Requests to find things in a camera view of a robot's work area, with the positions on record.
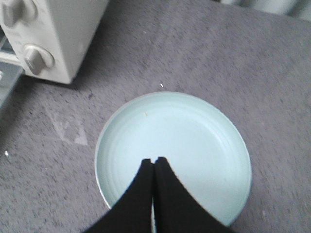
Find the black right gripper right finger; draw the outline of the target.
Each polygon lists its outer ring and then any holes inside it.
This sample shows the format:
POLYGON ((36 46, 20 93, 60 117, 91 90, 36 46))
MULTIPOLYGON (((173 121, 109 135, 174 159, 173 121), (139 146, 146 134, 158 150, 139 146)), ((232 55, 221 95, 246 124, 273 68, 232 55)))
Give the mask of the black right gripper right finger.
POLYGON ((233 232, 191 196, 165 157, 156 160, 154 169, 154 212, 158 233, 233 232))

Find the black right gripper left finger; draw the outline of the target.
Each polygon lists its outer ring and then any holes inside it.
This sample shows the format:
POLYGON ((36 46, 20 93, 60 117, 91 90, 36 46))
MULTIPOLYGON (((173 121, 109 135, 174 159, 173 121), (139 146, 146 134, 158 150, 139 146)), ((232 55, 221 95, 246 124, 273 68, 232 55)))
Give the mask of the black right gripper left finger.
POLYGON ((154 165, 143 159, 133 181, 114 206, 87 233, 150 233, 154 165))

